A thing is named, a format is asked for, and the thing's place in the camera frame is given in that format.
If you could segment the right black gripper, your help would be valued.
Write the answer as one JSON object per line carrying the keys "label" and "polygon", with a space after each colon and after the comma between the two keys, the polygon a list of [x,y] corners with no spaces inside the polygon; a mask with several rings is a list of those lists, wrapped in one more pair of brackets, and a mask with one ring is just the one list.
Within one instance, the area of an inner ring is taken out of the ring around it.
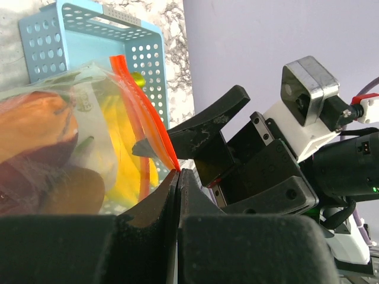
{"label": "right black gripper", "polygon": [[292,152],[275,138],[263,116],[250,121],[230,140],[221,129],[250,101],[234,85],[221,98],[168,130],[178,159],[194,159],[203,186],[228,214],[302,214],[319,199]]}

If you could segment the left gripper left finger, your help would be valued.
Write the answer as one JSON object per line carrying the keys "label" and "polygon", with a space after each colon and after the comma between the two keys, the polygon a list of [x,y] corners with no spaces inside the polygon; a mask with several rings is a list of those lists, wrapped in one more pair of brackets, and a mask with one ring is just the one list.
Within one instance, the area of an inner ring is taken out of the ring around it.
{"label": "left gripper left finger", "polygon": [[2,218],[1,282],[172,283],[178,181],[120,215]]}

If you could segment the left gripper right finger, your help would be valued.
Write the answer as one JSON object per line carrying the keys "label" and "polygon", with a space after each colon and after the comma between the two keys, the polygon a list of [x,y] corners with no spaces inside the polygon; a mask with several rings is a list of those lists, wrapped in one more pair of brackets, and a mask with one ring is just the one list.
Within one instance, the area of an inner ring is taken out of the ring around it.
{"label": "left gripper right finger", "polygon": [[302,215],[225,214],[192,170],[178,182],[179,283],[338,283],[323,233]]}

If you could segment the yellow banana bunch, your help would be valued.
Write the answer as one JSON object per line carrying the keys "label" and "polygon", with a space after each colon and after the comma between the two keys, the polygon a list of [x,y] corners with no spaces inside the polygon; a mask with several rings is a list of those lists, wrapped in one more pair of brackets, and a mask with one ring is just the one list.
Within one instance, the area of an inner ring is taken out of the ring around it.
{"label": "yellow banana bunch", "polygon": [[99,105],[108,126],[111,142],[118,159],[117,180],[107,192],[109,201],[130,208],[150,194],[150,189],[159,184],[158,171],[152,159],[149,159],[149,185],[141,189],[140,157],[132,154],[136,142],[119,85],[107,78],[101,83],[103,94]]}

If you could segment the clear zip bag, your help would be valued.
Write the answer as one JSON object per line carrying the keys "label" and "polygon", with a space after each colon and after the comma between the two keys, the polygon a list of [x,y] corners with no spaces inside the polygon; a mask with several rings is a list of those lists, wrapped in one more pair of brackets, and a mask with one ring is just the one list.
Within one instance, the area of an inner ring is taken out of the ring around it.
{"label": "clear zip bag", "polygon": [[179,170],[125,56],[1,93],[1,215],[129,209]]}

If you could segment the green leafy vegetable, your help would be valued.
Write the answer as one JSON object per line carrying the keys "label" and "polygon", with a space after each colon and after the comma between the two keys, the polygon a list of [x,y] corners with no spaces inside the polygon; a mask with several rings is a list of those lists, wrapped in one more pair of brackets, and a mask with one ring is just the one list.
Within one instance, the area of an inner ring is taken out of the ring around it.
{"label": "green leafy vegetable", "polygon": [[1,162],[77,138],[74,109],[79,91],[65,75],[7,93],[1,100]]}

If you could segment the blue perforated plastic basket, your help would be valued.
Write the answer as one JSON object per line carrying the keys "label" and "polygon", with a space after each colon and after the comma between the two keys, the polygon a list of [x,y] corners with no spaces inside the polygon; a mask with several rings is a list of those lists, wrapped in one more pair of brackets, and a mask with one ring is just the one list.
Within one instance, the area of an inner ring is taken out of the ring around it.
{"label": "blue perforated plastic basket", "polygon": [[147,80],[143,90],[168,123],[163,35],[157,26],[91,1],[56,1],[22,18],[19,28],[32,83],[91,63],[110,70],[108,57],[120,54],[131,72]]}

